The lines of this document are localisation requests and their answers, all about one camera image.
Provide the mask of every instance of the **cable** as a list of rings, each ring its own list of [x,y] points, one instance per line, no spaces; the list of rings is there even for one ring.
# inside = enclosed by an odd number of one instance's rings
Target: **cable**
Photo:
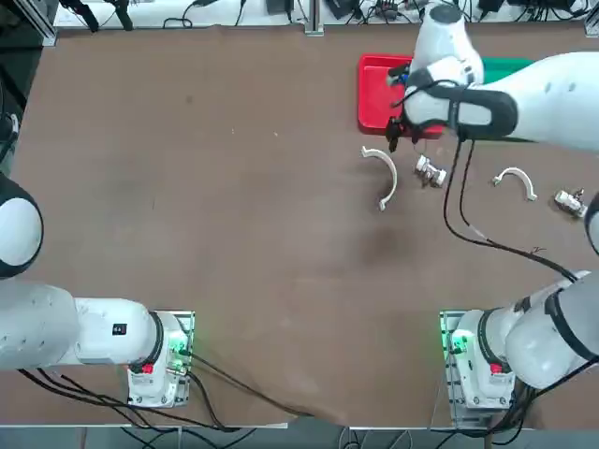
[[[185,16],[187,16],[187,13],[192,7],[198,7],[199,3],[200,2],[198,2],[197,0],[190,3],[185,8],[185,11],[183,12],[183,15],[181,17],[167,17],[166,19],[164,19],[162,22],[162,29],[164,30],[165,28],[167,28],[167,23],[169,22],[180,22],[183,28],[193,28],[194,23],[187,19],[187,17]]]
[[[453,437],[455,437],[457,434],[458,434],[458,432],[457,432],[457,431],[452,431],[452,432],[451,432],[449,435],[447,435],[445,438],[443,438],[443,439],[441,440],[441,442],[435,446],[435,448],[434,448],[434,449],[441,449],[441,447],[442,447],[442,446],[443,446],[443,445],[444,445],[446,442],[448,442],[449,440],[451,440],[451,439],[452,439]]]
[[[77,400],[79,402],[84,402],[86,404],[95,405],[97,407],[109,407],[109,408],[118,407],[118,408],[126,408],[128,410],[144,411],[146,413],[157,414],[157,415],[160,415],[160,416],[164,416],[166,418],[174,419],[176,421],[181,421],[181,422],[184,422],[184,423],[193,424],[194,426],[200,426],[200,427],[211,428],[212,430],[216,430],[216,428],[214,426],[210,426],[208,424],[201,423],[199,421],[196,421],[195,419],[189,419],[189,418],[185,418],[183,416],[177,416],[175,414],[165,413],[165,412],[162,412],[160,410],[153,409],[153,408],[140,407],[138,405],[133,405],[133,404],[121,405],[121,404],[115,403],[114,405],[108,405],[108,404],[105,404],[103,402],[99,402],[99,401],[91,400],[91,399],[88,399],[88,398],[82,398],[82,397],[79,397],[79,396],[75,396],[75,395],[72,395],[70,393],[66,393],[64,391],[58,390],[58,389],[56,389],[54,387],[51,387],[51,386],[49,386],[47,384],[44,384],[36,376],[34,376],[30,372],[26,371],[25,369],[18,369],[18,372],[21,375],[23,375],[24,377],[26,377],[27,379],[29,379],[34,384],[40,386],[41,388],[43,388],[43,389],[45,389],[47,391],[50,391],[51,393],[54,393],[54,394],[58,395],[58,396],[62,396],[62,397],[65,397],[65,398],[74,399],[74,400]]]
[[[516,430],[516,433],[514,434],[514,436],[512,438],[510,438],[506,442],[493,442],[493,444],[496,446],[507,446],[508,444],[511,444],[519,437],[520,433],[522,432],[523,427],[524,427],[524,416],[522,416],[520,418],[520,424],[518,425],[518,430]]]
[[[305,22],[309,22],[310,19],[308,19],[308,16],[306,15],[306,11],[304,11],[303,9],[303,4],[301,3],[301,0],[298,0],[298,6],[299,6],[299,11],[301,11],[301,15],[304,19]]]
[[[219,449],[219,447],[216,444],[214,444],[212,441],[210,441],[208,438],[204,437],[203,435],[200,435],[199,433],[195,432],[194,430],[190,430],[188,428],[184,428],[183,429],[183,433],[187,433],[189,435],[193,435],[194,437],[196,437],[199,440],[202,440],[203,442],[205,442],[206,444],[208,444],[212,449]]]
[[[402,16],[404,19],[407,20],[408,23],[413,23],[410,18],[408,16],[406,16],[405,14],[403,14],[401,11],[396,11],[398,16]]]
[[[241,435],[237,440],[233,440],[232,442],[227,443],[224,446],[221,446],[220,449],[228,449],[229,447],[233,447],[238,442],[242,442],[246,438],[251,437],[254,434],[254,432],[256,432],[256,431],[257,431],[257,429],[253,428],[253,429],[249,430],[248,432],[244,433],[243,435]]]
[[[122,430],[124,433],[126,433],[127,435],[129,435],[130,437],[132,437],[132,438],[135,438],[135,437],[133,437],[133,435],[131,435],[131,433],[130,433],[130,432],[128,432],[128,431],[127,431],[127,430],[126,430],[124,427],[120,427],[120,429],[121,429],[121,430]],[[158,435],[156,435],[156,436],[154,436],[153,438],[151,438],[151,439],[150,439],[148,442],[144,442],[144,445],[141,447],[141,449],[145,449],[146,447],[150,447],[150,448],[152,449],[152,448],[153,448],[152,444],[153,444],[154,442],[157,442],[159,439],[161,439],[161,438],[162,438],[162,437],[164,437],[165,435],[168,435],[169,433],[174,433],[174,432],[177,432],[177,431],[179,431],[179,429],[178,429],[178,428],[168,428],[168,429],[165,429],[165,430],[163,430],[162,432],[160,432]]]
[[[81,385],[77,384],[75,381],[73,381],[72,379],[70,379],[70,378],[68,378],[68,377],[66,377],[66,376],[63,376],[63,375],[61,375],[61,377],[62,377],[63,379],[65,379],[67,382],[70,382],[71,384],[73,384],[73,385],[75,386],[75,388],[72,388],[72,387],[70,387],[70,386],[68,386],[68,385],[64,385],[64,384],[61,384],[61,383],[59,383],[59,382],[57,382],[57,381],[53,380],[53,378],[52,378],[51,376],[49,376],[49,375],[46,373],[46,371],[44,371],[44,369],[37,369],[37,372],[39,372],[39,374],[40,374],[40,375],[41,375],[41,376],[42,376],[44,379],[46,379],[46,381],[48,381],[50,384],[52,384],[52,385],[54,385],[54,386],[56,386],[56,387],[58,387],[58,388],[62,388],[62,389],[64,389],[64,390],[66,390],[66,391],[71,391],[71,392],[74,392],[74,393],[79,393],[79,394],[82,394],[82,395],[85,395],[85,396],[91,396],[91,397],[93,397],[93,398],[96,398],[96,399],[98,399],[98,400],[100,400],[100,401],[103,401],[105,404],[108,404],[108,403],[107,403],[107,401],[109,400],[109,401],[113,402],[113,404],[118,404],[118,405],[122,405],[122,406],[124,406],[124,407],[127,407],[127,404],[125,404],[124,402],[121,402],[120,400],[118,400],[118,399],[116,399],[116,398],[111,398],[111,397],[109,397],[109,396],[97,395],[96,393],[94,393],[94,392],[92,392],[92,391],[90,391],[90,390],[87,390],[87,389],[83,388]],[[142,422],[142,423],[143,423],[143,424],[144,424],[146,427],[143,427],[143,426],[141,426],[140,424],[138,424],[138,423],[136,423],[135,421],[133,421],[133,420],[132,420],[132,419],[131,419],[129,416],[127,416],[127,415],[126,415],[126,413],[123,413],[123,412],[121,412],[121,411],[120,411],[120,410],[119,410],[119,409],[118,409],[116,406],[113,406],[113,407],[111,407],[111,408],[112,408],[112,409],[113,409],[115,412],[117,412],[117,413],[118,413],[120,416],[122,416],[122,417],[123,417],[123,418],[124,418],[126,421],[128,421],[129,423],[131,423],[131,424],[132,424],[133,426],[135,426],[135,427],[139,427],[139,428],[149,428],[149,429],[151,429],[151,430],[154,430],[154,431],[157,431],[157,432],[162,432],[162,430],[161,430],[161,429],[159,429],[159,428],[157,428],[157,427],[154,427],[154,426],[152,426],[152,425],[151,425],[151,424],[150,424],[150,423],[149,423],[149,422],[148,422],[148,421],[147,421],[147,420],[146,420],[146,419],[145,419],[145,418],[144,418],[144,417],[141,415],[141,413],[139,413],[139,412],[138,412],[138,411],[136,411],[136,410],[132,410],[131,412],[132,412],[132,413],[133,413],[135,416],[137,416],[137,417],[139,418],[139,420],[140,420],[140,421],[141,421],[141,422]]]
[[[243,13],[243,7],[245,6],[246,0],[240,1],[240,13],[237,15],[237,20],[235,21],[235,26],[240,24],[241,14]]]
[[[110,22],[110,19],[112,19],[114,17],[114,14],[116,14],[116,9],[114,9],[114,11],[112,11],[112,14],[110,14],[110,16],[104,21],[104,23],[102,23],[100,25],[100,28],[102,28],[104,25],[106,25],[108,22]]]
[[[121,427],[121,430],[126,433],[127,435],[129,435],[132,439],[141,442],[143,444],[143,447],[149,447],[150,449],[156,449],[155,446],[152,446],[152,444],[150,442],[146,442],[144,440],[142,440],[140,437],[138,437],[137,435],[135,435],[133,432],[130,432],[129,430],[127,430],[124,427]]]
[[[227,427],[223,423],[221,423],[220,420],[216,417],[216,413],[214,412],[214,408],[212,407],[212,403],[210,402],[210,398],[208,396],[208,391],[206,391],[206,387],[204,386],[202,381],[199,380],[196,374],[194,374],[191,371],[188,371],[187,375],[192,381],[194,381],[194,383],[199,388],[199,391],[204,399],[204,403],[206,404],[208,414],[210,415],[210,418],[212,419],[212,422],[216,425],[216,427],[224,432],[237,432],[239,430],[238,428]]]
[[[482,240],[474,240],[474,239],[469,239],[465,236],[463,236],[462,234],[458,233],[452,226],[451,224],[449,224],[449,221],[447,220],[447,210],[446,210],[446,206],[448,203],[448,199],[449,199],[449,190],[451,189],[451,184],[453,182],[453,173],[454,170],[456,168],[456,165],[458,164],[458,159],[460,157],[460,150],[461,150],[461,143],[463,142],[463,140],[461,138],[459,138],[458,140],[458,147],[456,149],[456,154],[454,156],[454,164],[451,168],[451,173],[449,174],[449,181],[447,183],[447,190],[446,190],[446,197],[445,197],[445,201],[444,201],[444,220],[446,222],[446,226],[447,229],[449,229],[449,232],[451,232],[454,236],[456,236],[458,239],[462,239],[464,241],[468,241],[470,243],[473,243],[475,245],[479,245],[479,246],[487,246],[490,248],[494,248],[494,249],[498,249],[498,250],[503,250],[503,251],[507,251],[509,253],[513,253],[513,254],[517,254],[517,255],[521,255],[522,257],[525,257],[527,259],[533,260],[534,262],[537,262],[541,265],[544,265],[547,268],[551,268],[557,272],[559,272],[562,276],[564,276],[564,278],[566,278],[567,280],[569,280],[570,282],[576,282],[578,277],[569,269],[562,267],[561,265],[546,259],[545,257],[542,257],[538,254],[534,254],[534,253],[526,253],[525,251],[516,249],[516,248],[512,248],[509,246],[505,246],[501,243],[498,243],[494,240],[488,239],[486,238],[478,229],[476,229],[474,226],[472,226],[470,224],[470,222],[468,222],[468,220],[465,219],[464,216],[464,212],[463,212],[463,197],[464,197],[464,189],[465,189],[465,185],[466,185],[466,181],[468,178],[468,168],[470,167],[470,162],[472,161],[472,154],[474,153],[475,150],[475,142],[473,141],[471,147],[470,147],[470,154],[468,156],[468,161],[466,161],[466,167],[464,168],[464,175],[462,178],[462,183],[461,183],[461,189],[460,189],[460,215],[462,220],[472,229],[476,232],[477,235],[479,235],[482,239],[484,239],[485,241]]]
[[[395,440],[393,440],[393,442],[388,446],[387,449],[393,449],[395,447],[395,445],[398,442],[400,442],[406,434],[408,435],[408,437],[410,437],[410,446],[408,447],[408,449],[412,449],[412,444],[414,442],[412,441],[412,434],[410,433],[409,430],[404,430],[400,435],[398,435],[397,438]]]
[[[278,402],[278,401],[276,401],[276,400],[274,400],[272,398],[269,398],[264,393],[261,393],[261,392],[255,390],[254,388],[252,388],[251,386],[249,386],[247,384],[244,384],[242,381],[239,381],[238,379],[234,378],[233,376],[231,376],[227,372],[225,372],[222,369],[216,367],[213,363],[209,362],[205,358],[200,357],[199,355],[191,354],[188,351],[180,351],[179,354],[181,354],[181,355],[187,355],[187,356],[190,356],[190,357],[194,358],[195,360],[197,360],[202,365],[207,366],[208,368],[212,369],[216,373],[220,374],[221,376],[223,376],[224,378],[226,378],[227,380],[229,380],[230,382],[232,382],[233,384],[235,384],[238,388],[241,388],[242,390],[244,390],[244,391],[246,391],[248,393],[251,393],[252,395],[254,395],[256,397],[261,398],[265,402],[268,402],[270,405],[272,405],[272,406],[274,406],[274,407],[276,407],[276,408],[278,408],[280,410],[283,410],[284,412],[295,414],[296,416],[312,416],[310,413],[306,413],[306,412],[301,412],[301,411],[295,410],[295,409],[293,409],[291,407],[288,407],[288,406],[282,404],[281,402]]]

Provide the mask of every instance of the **black cable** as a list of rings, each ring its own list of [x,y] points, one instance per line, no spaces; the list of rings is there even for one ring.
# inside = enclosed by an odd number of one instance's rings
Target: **black cable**
[[[187,375],[189,376],[189,378],[192,381],[194,381],[194,383],[199,388],[202,398],[204,399],[204,404],[206,405],[206,409],[208,410],[208,414],[210,415],[210,418],[211,418],[212,422],[214,423],[214,425],[219,430],[222,430],[224,432],[237,432],[239,430],[238,428],[229,428],[229,427],[225,426],[223,423],[221,423],[221,421],[216,417],[216,413],[214,412],[214,408],[210,401],[210,397],[208,396],[208,391],[206,390],[206,387],[204,386],[202,381],[200,381],[199,378],[196,376],[196,374],[194,374],[191,371],[188,371]]]
[[[112,14],[110,14],[110,16],[104,21],[104,23],[102,23],[100,25],[100,28],[102,28],[104,25],[106,25],[108,22],[110,22],[110,19],[112,19],[114,17],[114,14],[116,14],[116,9],[114,9],[114,11],[112,11]]]
[[[447,435],[445,438],[443,438],[443,439],[441,440],[441,442],[435,446],[435,448],[434,448],[434,449],[441,449],[441,447],[442,447],[442,446],[443,446],[443,445],[444,445],[446,442],[448,442],[449,440],[451,440],[451,439],[452,439],[453,437],[455,437],[457,434],[458,434],[458,432],[457,432],[457,431],[452,431],[452,432],[451,432],[449,435]]]
[[[506,442],[493,442],[493,444],[495,446],[507,446],[508,444],[511,444],[519,437],[520,432],[522,431],[523,427],[524,427],[524,416],[522,416],[520,418],[520,424],[518,425],[518,430],[516,430],[516,433],[514,434],[514,436],[512,438],[510,438]]]
[[[187,13],[189,12],[189,10],[192,7],[198,7],[199,6],[198,1],[194,1],[192,3],[190,3],[186,8],[185,11],[183,12],[183,15],[181,17],[167,17],[166,19],[163,20],[162,22],[162,29],[164,30],[165,28],[167,28],[167,23],[169,22],[180,22],[183,28],[193,28],[194,27],[194,23],[191,22],[189,19],[187,19]]]
[[[406,16],[405,14],[403,14],[401,11],[396,11],[398,16],[402,16],[404,19],[407,20],[408,23],[413,23],[410,18],[408,16]]]
[[[235,21],[235,26],[240,24],[241,14],[243,13],[243,7],[245,6],[246,0],[240,1],[240,13],[237,15],[237,20]]]
[[[529,11],[529,6],[527,5],[526,7],[524,7],[524,9],[522,10],[522,13],[516,18],[514,19],[514,22],[519,22],[519,20],[524,17],[524,14],[526,14]]]
[[[362,20],[360,22],[358,22],[358,25],[361,25],[361,24],[368,25],[368,21],[370,20],[371,16],[373,15],[375,9],[376,9],[376,7],[369,7],[367,9],[366,15],[362,18]]]
[[[4,117],[7,112],[7,102],[5,100],[4,82],[0,79],[0,117]]]
[[[203,442],[205,442],[206,444],[208,444],[212,449],[219,449],[219,447],[216,444],[214,444],[212,441],[210,441],[208,438],[204,437],[203,435],[195,432],[194,430],[190,430],[188,428],[184,428],[183,429],[183,433],[187,433],[189,435],[193,435],[194,437],[196,437],[199,440],[202,440]]]
[[[127,432],[124,427],[120,427],[120,429],[127,435],[131,436],[131,434],[129,432]],[[165,435],[168,435],[169,433],[173,433],[173,432],[177,432],[177,431],[179,431],[177,428],[166,429],[163,432],[161,432],[158,435],[151,438],[148,442],[145,442],[144,445],[141,447],[141,449],[145,449],[146,447],[153,448],[152,443],[157,442],[159,439],[161,439]]]
[[[109,397],[106,397],[106,398],[104,398],[102,395],[97,395],[96,393],[93,393],[93,392],[91,392],[90,390],[87,390],[87,389],[83,388],[82,386],[80,386],[79,384],[77,384],[75,381],[73,381],[73,380],[71,380],[71,379],[69,379],[69,380],[68,380],[68,382],[71,382],[71,383],[73,383],[73,384],[76,386],[76,388],[72,388],[72,387],[70,387],[70,386],[68,386],[68,385],[64,385],[64,384],[61,384],[60,382],[57,382],[57,381],[53,380],[53,378],[52,378],[51,376],[49,376],[49,375],[46,373],[46,371],[44,371],[43,369],[37,369],[37,372],[39,372],[39,374],[40,374],[40,375],[41,375],[41,376],[42,376],[42,377],[43,377],[43,378],[44,378],[44,379],[45,379],[47,382],[49,382],[50,384],[52,384],[52,385],[54,385],[54,386],[56,386],[56,387],[58,387],[58,388],[62,388],[62,389],[64,389],[64,390],[66,390],[66,391],[71,391],[71,392],[74,392],[74,393],[79,393],[79,394],[82,394],[82,395],[85,395],[85,396],[91,396],[91,397],[93,397],[93,398],[96,398],[96,399],[98,399],[98,400],[100,400],[100,401],[104,402],[105,404],[109,404],[109,403],[108,403],[108,401],[110,400],[110,401],[112,401],[113,403],[116,403],[116,404],[121,404],[121,405],[123,405],[123,406],[126,406],[126,405],[127,405],[127,404],[125,404],[124,402],[121,402],[121,401],[120,401],[120,400],[118,400],[118,399],[109,398]],[[158,431],[158,432],[160,432],[160,431],[161,431],[159,428],[152,426],[152,425],[151,425],[151,424],[150,424],[150,423],[149,423],[149,422],[148,422],[148,421],[147,421],[147,420],[146,420],[146,419],[145,419],[145,418],[144,418],[144,417],[143,417],[143,416],[142,416],[140,413],[138,413],[137,411],[131,411],[131,412],[134,412],[134,413],[136,414],[136,416],[137,416],[137,417],[138,417],[138,418],[141,420],[141,422],[143,422],[143,424],[144,424],[146,427],[142,427],[141,425],[139,425],[138,423],[136,423],[135,421],[133,421],[133,420],[132,420],[132,419],[131,419],[129,416],[127,416],[127,415],[126,415],[126,413],[123,413],[123,412],[121,412],[121,411],[120,411],[120,410],[119,410],[119,409],[118,409],[116,406],[113,406],[113,407],[111,407],[111,408],[112,408],[112,409],[113,409],[115,412],[117,412],[117,413],[118,413],[118,414],[119,414],[121,417],[123,417],[123,418],[124,418],[126,421],[128,421],[129,423],[131,423],[131,424],[132,424],[133,426],[135,426],[135,427],[140,427],[140,428],[150,428],[150,429],[152,429],[152,430],[156,430],[156,431]]]
[[[362,12],[362,5],[364,4],[365,1],[366,0],[361,0],[361,2],[359,2],[358,7],[352,8],[352,14],[351,14],[351,16],[349,16],[349,19],[347,19],[347,22],[345,23],[346,25],[348,25],[352,21],[352,19],[358,18],[358,11],[359,11],[359,15],[362,16],[359,19],[362,20],[364,18],[364,13]]]
[[[420,21],[422,21],[422,16],[424,15],[424,9],[420,9],[420,7],[418,6],[418,3],[416,3],[416,0],[412,0],[412,3],[414,3],[414,7],[416,8],[416,11],[418,11],[418,19]]]
[[[551,268],[557,272],[559,272],[562,276],[564,276],[564,278],[566,278],[567,280],[569,280],[570,282],[576,282],[577,281],[577,276],[570,271],[567,268],[562,267],[561,265],[546,259],[545,257],[542,257],[538,254],[534,254],[534,253],[527,253],[525,251],[516,249],[516,248],[512,248],[509,246],[505,246],[501,243],[498,243],[494,240],[488,239],[486,237],[484,237],[485,241],[481,241],[481,240],[474,240],[474,239],[469,239],[465,236],[463,236],[462,234],[458,233],[452,226],[451,224],[449,224],[449,221],[447,220],[447,210],[446,210],[446,206],[448,203],[448,199],[449,199],[449,190],[451,188],[451,183],[453,182],[453,172],[458,164],[458,159],[460,157],[460,150],[461,150],[461,143],[463,142],[462,139],[459,139],[458,141],[458,147],[456,149],[456,154],[454,156],[454,164],[452,166],[452,173],[449,174],[449,181],[447,183],[447,190],[446,190],[446,197],[445,197],[445,201],[444,201],[444,220],[446,222],[446,226],[447,229],[449,229],[449,232],[451,232],[454,236],[456,236],[458,239],[462,239],[465,241],[468,241],[470,243],[473,243],[475,245],[479,245],[479,246],[487,246],[490,248],[494,248],[494,249],[499,249],[499,250],[503,250],[503,251],[507,251],[509,253],[513,253],[513,254],[517,254],[517,255],[521,255],[522,257],[525,257],[527,259],[530,259],[534,262],[537,262],[541,265],[544,265],[547,268]],[[464,197],[464,190],[465,190],[465,185],[468,179],[468,168],[470,167],[470,162],[472,161],[472,154],[474,153],[475,150],[475,142],[472,142],[472,145],[470,147],[470,153],[468,155],[468,161],[466,161],[466,167],[464,168],[464,174],[463,174],[463,178],[462,178],[462,183],[461,183],[461,189],[460,189],[460,215],[462,220],[471,228],[473,228],[470,225],[470,222],[468,220],[465,219],[464,216],[464,212],[463,212],[463,197]]]
[[[560,22],[568,22],[568,21],[571,21],[572,19],[574,19],[574,14],[570,14],[570,17],[562,17],[555,11],[554,7],[549,7],[549,9],[551,9],[551,12],[553,13],[553,15]]]
[[[79,396],[72,395],[70,393],[58,390],[58,389],[56,389],[54,387],[51,387],[51,386],[49,386],[47,384],[44,384],[36,376],[34,376],[30,372],[26,371],[25,369],[18,369],[18,372],[21,375],[23,375],[24,377],[26,377],[27,379],[29,379],[34,384],[40,386],[41,388],[43,388],[43,389],[45,389],[47,391],[50,391],[51,393],[54,393],[54,394],[58,395],[58,396],[62,396],[62,397],[65,397],[65,398],[74,399],[74,400],[77,400],[79,402],[84,402],[86,404],[95,405],[97,407],[109,407],[109,408],[118,407],[118,408],[126,408],[128,410],[140,410],[140,411],[143,411],[143,412],[146,412],[146,413],[157,414],[157,415],[164,416],[164,417],[170,418],[170,419],[174,419],[176,421],[181,421],[181,422],[184,422],[184,423],[187,423],[187,424],[193,424],[194,426],[200,426],[200,427],[211,428],[212,430],[216,430],[216,428],[214,426],[210,426],[208,424],[201,423],[199,421],[196,421],[195,419],[189,419],[189,418],[185,418],[183,416],[177,416],[175,414],[165,413],[165,412],[162,412],[162,411],[157,410],[157,409],[152,409],[152,408],[147,408],[147,407],[140,407],[138,405],[133,405],[133,404],[126,404],[126,405],[123,406],[123,405],[115,403],[114,405],[107,405],[107,404],[104,404],[102,402],[91,400],[91,399],[88,399],[88,398],[81,398]]]
[[[251,437],[254,434],[254,432],[256,432],[256,431],[257,431],[257,429],[253,428],[253,429],[249,430],[248,432],[244,433],[243,435],[241,435],[237,440],[233,440],[232,442],[229,442],[229,443],[225,444],[224,446],[221,446],[220,449],[228,449],[229,447],[233,447],[238,442],[242,442],[246,438]]]
[[[233,384],[235,384],[237,387],[241,388],[242,390],[244,390],[244,391],[246,391],[248,393],[251,393],[252,395],[254,395],[254,396],[256,396],[256,397],[264,400],[265,402],[268,402],[270,405],[272,405],[272,406],[274,406],[274,407],[276,407],[276,408],[278,408],[280,410],[283,410],[284,412],[295,414],[296,416],[312,416],[310,413],[306,413],[306,412],[301,412],[299,410],[295,410],[295,409],[293,409],[291,407],[288,407],[288,406],[282,404],[281,402],[278,402],[277,400],[269,398],[264,393],[261,393],[261,392],[255,390],[254,388],[252,388],[251,386],[249,386],[247,384],[244,384],[242,381],[239,381],[238,379],[234,378],[233,376],[231,376],[227,372],[225,372],[222,369],[218,368],[213,363],[209,362],[205,358],[200,357],[199,355],[191,354],[191,353],[189,353],[187,351],[180,351],[179,354],[191,356],[192,358],[194,358],[195,360],[197,360],[199,363],[207,366],[208,368],[212,369],[214,372],[220,374],[221,376],[223,376],[224,378],[226,378],[227,380],[229,380],[230,382],[232,382]]]
[[[155,446],[152,446],[152,444],[150,442],[146,442],[144,440],[142,440],[140,437],[138,437],[136,434],[134,434],[133,432],[130,432],[129,430],[127,430],[124,427],[121,427],[121,430],[126,433],[127,435],[129,435],[132,439],[140,442],[143,444],[143,448],[149,447],[150,449],[156,449]]]

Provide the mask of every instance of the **white curved plastic piece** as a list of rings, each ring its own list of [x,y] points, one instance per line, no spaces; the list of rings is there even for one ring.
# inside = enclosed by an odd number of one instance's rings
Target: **white curved plastic piece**
[[[379,209],[385,210],[387,202],[391,199],[393,194],[395,194],[395,188],[397,187],[397,168],[395,167],[395,164],[393,164],[393,160],[389,157],[389,155],[386,152],[381,152],[380,150],[376,150],[374,148],[366,150],[366,147],[362,146],[362,156],[376,157],[385,162],[385,164],[387,164],[387,167],[389,167],[389,170],[391,170],[391,175],[393,176],[393,187],[391,187],[391,191],[388,193],[388,195],[384,198],[381,198],[378,202]]]
[[[524,182],[524,186],[526,187],[526,197],[530,201],[535,201],[537,199],[537,196],[534,193],[534,189],[533,189],[533,182],[528,177],[528,175],[526,173],[524,173],[524,171],[518,167],[506,168],[499,175],[497,175],[495,178],[493,178],[493,184],[498,185],[502,181],[502,179],[504,178],[505,175],[516,175],[517,177],[519,177],[522,180],[522,182]]]

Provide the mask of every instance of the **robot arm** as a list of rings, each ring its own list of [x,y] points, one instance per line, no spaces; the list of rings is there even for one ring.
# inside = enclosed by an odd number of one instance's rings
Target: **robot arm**
[[[460,138],[518,138],[599,152],[597,68],[599,52],[567,53],[483,84],[482,62],[460,12],[432,6],[405,82],[401,123],[416,130],[441,124]],[[599,196],[585,224],[597,251]],[[448,345],[467,407],[508,408],[516,377],[542,389],[599,359],[599,272],[577,276],[502,309],[463,315]]]
[[[129,400],[183,405],[193,341],[192,312],[148,311],[120,298],[83,298],[13,278],[39,254],[44,225],[36,201],[0,174],[0,370],[127,365]]]
[[[585,70],[572,69],[581,66]],[[599,152],[597,69],[599,52],[566,53],[482,84],[482,62],[463,17],[455,7],[437,5],[427,11],[416,42],[406,96],[419,92],[405,101],[405,119],[414,127],[459,128],[467,138],[519,138]]]

